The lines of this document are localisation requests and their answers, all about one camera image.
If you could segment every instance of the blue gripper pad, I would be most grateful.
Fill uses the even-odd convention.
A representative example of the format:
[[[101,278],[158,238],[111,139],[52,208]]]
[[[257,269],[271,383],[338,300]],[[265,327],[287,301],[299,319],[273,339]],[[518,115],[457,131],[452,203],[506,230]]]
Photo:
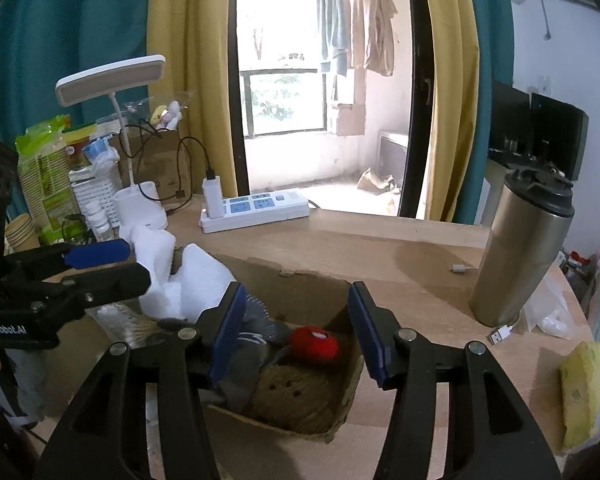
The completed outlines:
[[[247,308],[247,293],[241,283],[231,282],[220,304],[205,310],[196,327],[202,332],[203,345],[209,350],[208,386],[215,388],[229,367]]]
[[[354,282],[349,287],[347,309],[366,369],[378,387],[383,388],[399,373],[394,335],[400,330],[400,324],[390,310],[376,306],[363,282]]]
[[[122,238],[82,245],[71,249],[64,255],[64,262],[74,269],[89,269],[100,265],[126,262],[131,248]]]

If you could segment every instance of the white power strip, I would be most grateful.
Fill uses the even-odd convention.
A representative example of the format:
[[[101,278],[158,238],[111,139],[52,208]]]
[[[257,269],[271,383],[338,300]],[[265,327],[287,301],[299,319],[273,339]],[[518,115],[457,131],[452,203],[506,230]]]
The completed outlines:
[[[298,188],[226,198],[222,205],[224,216],[220,218],[209,218],[202,210],[200,227],[205,233],[309,216],[309,203]]]

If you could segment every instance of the teal curtain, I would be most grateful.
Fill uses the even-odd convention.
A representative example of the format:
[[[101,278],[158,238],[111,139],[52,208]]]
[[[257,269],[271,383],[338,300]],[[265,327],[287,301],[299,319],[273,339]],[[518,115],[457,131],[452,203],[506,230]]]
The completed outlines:
[[[513,83],[513,13],[511,0],[473,0],[480,47],[478,111],[474,143],[454,222],[473,224],[478,210],[482,180],[487,164],[491,130],[491,86],[494,80]]]
[[[146,55],[148,0],[2,0],[0,3],[0,140],[44,119],[70,113],[73,124],[113,113],[106,97],[71,108],[56,100],[56,82],[101,64]],[[146,87],[118,94],[147,97]],[[27,210],[19,189],[10,214]]]

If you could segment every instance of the black door frame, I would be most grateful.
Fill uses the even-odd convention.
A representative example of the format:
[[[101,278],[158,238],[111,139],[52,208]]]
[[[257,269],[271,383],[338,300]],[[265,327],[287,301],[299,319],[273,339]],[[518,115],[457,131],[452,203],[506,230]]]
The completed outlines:
[[[411,0],[413,81],[407,163],[398,216],[415,218],[429,153],[433,114],[434,58],[431,16],[427,0]],[[228,76],[231,136],[238,194],[249,194],[249,173],[244,148],[240,69],[238,65],[237,0],[229,0]]]

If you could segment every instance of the hanging shirt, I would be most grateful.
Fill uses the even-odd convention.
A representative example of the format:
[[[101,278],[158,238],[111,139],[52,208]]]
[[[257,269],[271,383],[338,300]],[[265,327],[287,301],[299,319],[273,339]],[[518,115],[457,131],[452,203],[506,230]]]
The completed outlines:
[[[350,49],[349,19],[344,0],[317,0],[320,70],[347,75]]]
[[[351,66],[394,74],[393,0],[349,0],[351,5]]]

